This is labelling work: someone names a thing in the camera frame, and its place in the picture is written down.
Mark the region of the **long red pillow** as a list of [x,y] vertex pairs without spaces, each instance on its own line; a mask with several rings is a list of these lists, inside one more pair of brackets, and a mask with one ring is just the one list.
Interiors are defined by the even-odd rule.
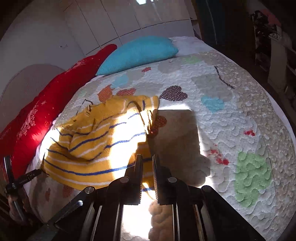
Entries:
[[75,92],[89,82],[117,46],[109,44],[57,75],[1,132],[1,158],[11,158],[15,179],[26,173],[53,120]]

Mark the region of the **yellow striped knit sweater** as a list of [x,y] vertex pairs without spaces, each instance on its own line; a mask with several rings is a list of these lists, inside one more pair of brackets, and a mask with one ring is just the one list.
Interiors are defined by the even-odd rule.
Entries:
[[157,116],[157,96],[113,96],[54,130],[42,169],[59,183],[77,190],[102,188],[122,177],[143,158],[144,190],[154,188],[148,138]]

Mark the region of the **patchwork heart quilt bedspread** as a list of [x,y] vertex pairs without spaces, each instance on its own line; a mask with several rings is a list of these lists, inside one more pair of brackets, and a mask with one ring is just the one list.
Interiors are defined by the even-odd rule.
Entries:
[[[175,57],[93,78],[55,118],[28,169],[42,168],[57,127],[89,105],[126,95],[159,98],[148,146],[173,176],[191,186],[211,186],[265,240],[281,236],[295,213],[295,136],[257,81],[219,53]],[[44,171],[25,190],[43,222],[81,191]],[[125,235],[151,236],[160,216],[148,205],[156,199],[154,188],[145,191],[143,184],[140,206],[125,209]]]

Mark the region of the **white shelf unit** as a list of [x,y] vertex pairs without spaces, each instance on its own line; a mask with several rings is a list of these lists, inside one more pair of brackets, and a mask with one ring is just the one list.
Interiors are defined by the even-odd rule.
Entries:
[[295,108],[295,42],[282,31],[267,9],[251,15],[255,33],[255,63],[267,72],[267,82]]

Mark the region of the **white headboard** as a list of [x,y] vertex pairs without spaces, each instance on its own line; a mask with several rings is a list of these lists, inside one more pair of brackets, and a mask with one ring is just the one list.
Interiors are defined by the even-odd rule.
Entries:
[[1,95],[1,131],[62,72],[64,69],[55,65],[34,64],[16,73]]

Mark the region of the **turquoise knit pillow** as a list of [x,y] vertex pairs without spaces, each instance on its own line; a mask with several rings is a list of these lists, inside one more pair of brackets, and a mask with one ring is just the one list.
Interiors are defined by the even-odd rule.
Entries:
[[179,52],[172,40],[145,36],[132,40],[113,51],[100,65],[96,75],[110,75],[137,66],[173,58]]

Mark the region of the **white bed sheet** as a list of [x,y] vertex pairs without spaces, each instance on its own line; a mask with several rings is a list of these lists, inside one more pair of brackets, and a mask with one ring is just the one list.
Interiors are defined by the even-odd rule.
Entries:
[[196,37],[171,37],[172,44],[178,48],[176,57],[197,54],[201,52],[214,52],[215,49]]

